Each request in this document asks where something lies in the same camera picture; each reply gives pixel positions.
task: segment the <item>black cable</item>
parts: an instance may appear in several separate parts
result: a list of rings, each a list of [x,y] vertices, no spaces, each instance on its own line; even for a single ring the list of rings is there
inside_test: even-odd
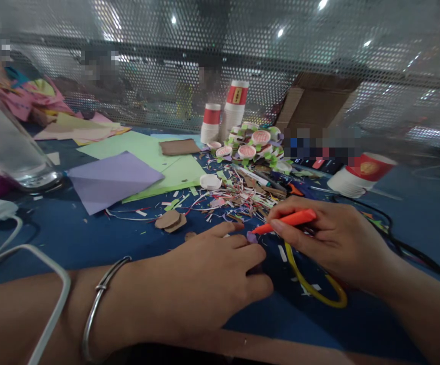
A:
[[[389,241],[391,241],[391,243],[394,245],[395,249],[396,249],[396,253],[401,256],[402,258],[404,257],[404,254],[402,252],[403,249],[405,249],[407,252],[411,253],[412,255],[414,255],[415,257],[417,257],[418,259],[420,259],[422,262],[424,262],[424,264],[430,268],[433,272],[440,274],[440,265],[438,265],[432,258],[430,258],[429,256],[427,256],[426,254],[422,253],[420,250],[409,246],[408,244],[398,240],[397,238],[395,238],[392,234],[392,226],[393,226],[393,221],[392,218],[386,214],[385,212],[374,208],[368,204],[362,203],[360,201],[357,201],[355,199],[352,198],[348,198],[345,197],[343,195],[337,194],[337,195],[332,195],[331,196],[331,200],[334,203],[339,203],[339,201],[337,200],[337,198],[343,198],[343,199],[347,199],[350,200],[351,202],[355,203],[355,204],[359,204],[362,205],[368,209],[371,209],[377,213],[379,213],[380,215],[382,215],[387,222],[389,223],[389,228],[387,230],[387,232],[385,232],[384,230],[382,230],[381,228],[379,228],[378,226],[376,226],[374,223],[372,223],[371,221],[369,221],[373,227],[385,238],[387,238]]]

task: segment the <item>silver bangle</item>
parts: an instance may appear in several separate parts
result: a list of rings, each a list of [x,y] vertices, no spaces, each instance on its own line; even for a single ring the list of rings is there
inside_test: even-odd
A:
[[[83,356],[86,362],[90,363],[98,363],[95,361],[91,354],[89,353],[89,333],[91,332],[91,325],[93,324],[94,316],[96,315],[96,310],[98,308],[99,301],[101,300],[101,297],[103,296],[103,293],[108,289],[108,283],[110,282],[113,275],[116,274],[116,272],[127,262],[130,262],[132,258],[130,256],[125,256],[121,260],[117,261],[101,278],[98,285],[96,286],[96,298],[94,298],[93,306],[91,307],[91,311],[88,315],[88,320],[86,321],[86,326],[84,327],[84,334],[83,334],[83,343],[81,344]]]

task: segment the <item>yellow wire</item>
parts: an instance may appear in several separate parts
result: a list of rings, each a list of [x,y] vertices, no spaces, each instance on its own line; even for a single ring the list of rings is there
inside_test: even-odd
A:
[[[330,282],[331,286],[335,289],[335,291],[338,294],[339,300],[333,301],[328,299],[327,297],[321,295],[316,289],[314,289],[304,278],[304,276],[301,274],[299,269],[297,268],[296,261],[294,260],[294,255],[292,253],[292,247],[289,245],[289,243],[284,242],[284,245],[286,246],[287,251],[287,260],[291,264],[292,270],[296,274],[297,279],[299,282],[305,287],[305,289],[310,293],[312,296],[314,296],[316,299],[318,299],[320,302],[326,304],[327,306],[334,307],[334,308],[340,308],[343,309],[347,306],[347,294],[343,290],[343,288],[331,277],[331,275],[326,274],[326,279]]]

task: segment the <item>forearm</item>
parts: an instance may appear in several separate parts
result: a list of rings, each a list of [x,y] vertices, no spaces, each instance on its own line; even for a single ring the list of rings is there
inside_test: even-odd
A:
[[[90,349],[95,358],[141,340],[139,333],[127,331],[128,319],[121,310],[122,292],[128,289],[126,273],[132,265],[139,264],[123,266],[102,297],[90,335]],[[96,295],[95,287],[108,268],[102,266],[70,273],[71,292],[41,364],[83,362],[81,341],[84,326]],[[28,361],[55,307],[61,287],[61,280],[55,274],[0,285],[1,364]]]
[[[440,282],[398,258],[376,291],[429,362],[440,364]]]

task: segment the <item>person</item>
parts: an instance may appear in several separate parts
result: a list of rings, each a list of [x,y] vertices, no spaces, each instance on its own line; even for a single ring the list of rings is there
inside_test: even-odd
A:
[[[315,210],[307,236],[279,218]],[[267,220],[295,249],[338,278],[379,297],[399,317],[421,352],[440,364],[440,282],[394,254],[352,206],[290,197]],[[247,271],[266,256],[262,246],[231,235],[221,223],[162,256],[125,264],[102,297],[90,334],[94,358],[142,342],[168,343],[222,327],[274,290],[270,278]],[[95,286],[109,266],[70,273],[73,287],[41,363],[82,363],[81,339]],[[26,363],[61,288],[55,274],[0,285],[0,363]]]

